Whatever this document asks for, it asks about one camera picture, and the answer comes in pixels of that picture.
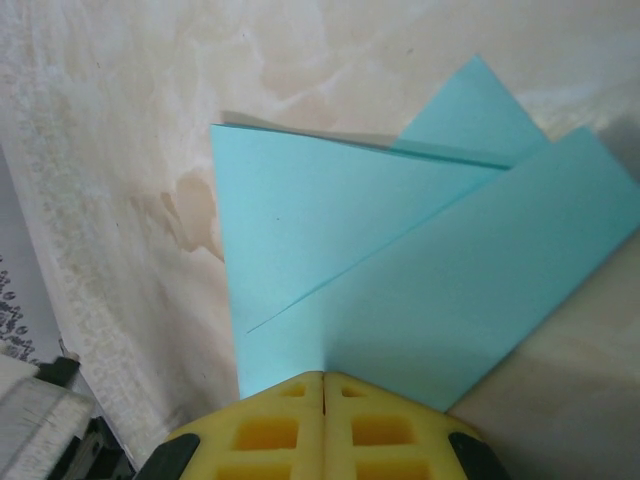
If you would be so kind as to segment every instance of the water stain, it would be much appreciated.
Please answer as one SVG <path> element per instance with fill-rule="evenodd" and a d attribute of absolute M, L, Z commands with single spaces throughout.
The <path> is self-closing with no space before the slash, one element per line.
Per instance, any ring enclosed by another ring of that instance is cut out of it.
<path fill-rule="evenodd" d="M 222 246 L 212 233 L 217 218 L 216 202 L 202 173 L 181 176 L 173 191 L 137 195 L 129 201 L 135 211 L 160 226 L 181 249 L 194 252 L 204 248 L 224 260 Z"/>

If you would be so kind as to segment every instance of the beige wall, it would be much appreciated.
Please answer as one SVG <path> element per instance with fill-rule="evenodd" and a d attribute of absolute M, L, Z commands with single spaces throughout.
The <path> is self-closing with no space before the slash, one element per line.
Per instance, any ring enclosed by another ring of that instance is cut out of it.
<path fill-rule="evenodd" d="M 210 123 L 388 142 L 479 52 L 552 137 L 588 123 L 640 173 L 638 5 L 6 0 L 2 145 L 65 341 L 134 457 L 236 396 Z M 615 382 L 637 386 L 640 308 L 615 285 L 638 284 L 639 248 L 615 267 L 626 273 L 596 279 L 609 290 L 592 287 L 625 308 L 585 327 L 584 294 L 459 407 L 531 478 L 629 465 L 587 454 L 609 422 L 573 446 L 567 425 L 634 398 Z M 567 378 L 563 416 L 545 395 Z M 592 395 L 605 396 L 583 407 Z"/>

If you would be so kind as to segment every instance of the square hole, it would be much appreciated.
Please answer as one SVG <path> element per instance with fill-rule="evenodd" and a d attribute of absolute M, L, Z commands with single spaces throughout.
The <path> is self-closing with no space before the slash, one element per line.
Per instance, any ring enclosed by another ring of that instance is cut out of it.
<path fill-rule="evenodd" d="M 277 450 L 296 448 L 298 422 L 293 418 L 259 417 L 238 428 L 234 450 Z"/>
<path fill-rule="evenodd" d="M 427 465 L 419 460 L 358 462 L 357 480 L 429 480 Z"/>
<path fill-rule="evenodd" d="M 391 415 L 361 415 L 351 420 L 354 445 L 406 445 L 416 443 L 411 423 Z"/>
<path fill-rule="evenodd" d="M 307 388 L 304 386 L 304 383 L 296 383 L 295 385 L 287 388 L 280 395 L 283 397 L 304 397 L 306 389 Z"/>
<path fill-rule="evenodd" d="M 364 394 L 360 393 L 358 390 L 352 387 L 342 387 L 342 396 L 343 397 L 364 397 Z"/>
<path fill-rule="evenodd" d="M 216 480 L 289 480 L 291 466 L 276 465 L 227 465 L 218 469 Z"/>

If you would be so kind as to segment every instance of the light blue paper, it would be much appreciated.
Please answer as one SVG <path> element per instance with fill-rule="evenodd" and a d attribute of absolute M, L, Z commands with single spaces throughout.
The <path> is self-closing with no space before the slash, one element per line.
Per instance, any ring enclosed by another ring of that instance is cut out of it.
<path fill-rule="evenodd" d="M 236 335 L 501 173 L 267 130 L 212 136 Z"/>
<path fill-rule="evenodd" d="M 476 56 L 444 85 L 393 148 L 433 154 L 437 145 L 512 167 L 546 144 L 527 112 Z"/>
<path fill-rule="evenodd" d="M 476 121 L 487 102 L 500 107 L 490 121 Z M 458 117 L 440 136 L 437 119 L 450 118 L 450 111 Z M 509 135 L 496 136 L 505 125 Z M 445 85 L 393 146 L 451 158 L 450 166 L 232 128 L 215 126 L 212 137 L 242 396 L 256 391 L 245 378 L 253 378 L 254 363 L 261 362 L 244 346 L 251 329 L 499 173 L 457 163 L 504 168 L 516 152 L 547 143 L 479 58 Z M 434 145 L 438 141 L 445 144 Z M 430 190 L 434 180 L 437 189 Z"/>
<path fill-rule="evenodd" d="M 243 395 L 338 370 L 446 410 L 640 224 L 640 189 L 585 129 L 252 331 Z"/>

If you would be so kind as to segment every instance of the patterned cloth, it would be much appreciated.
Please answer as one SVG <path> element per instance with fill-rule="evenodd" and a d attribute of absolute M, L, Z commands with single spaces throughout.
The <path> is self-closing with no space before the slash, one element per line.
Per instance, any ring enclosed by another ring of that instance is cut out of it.
<path fill-rule="evenodd" d="M 39 361 L 32 356 L 35 352 L 33 340 L 27 336 L 29 327 L 23 324 L 22 308 L 15 292 L 9 290 L 10 283 L 9 272 L 0 270 L 0 339 L 7 345 L 7 355 L 37 365 Z"/>

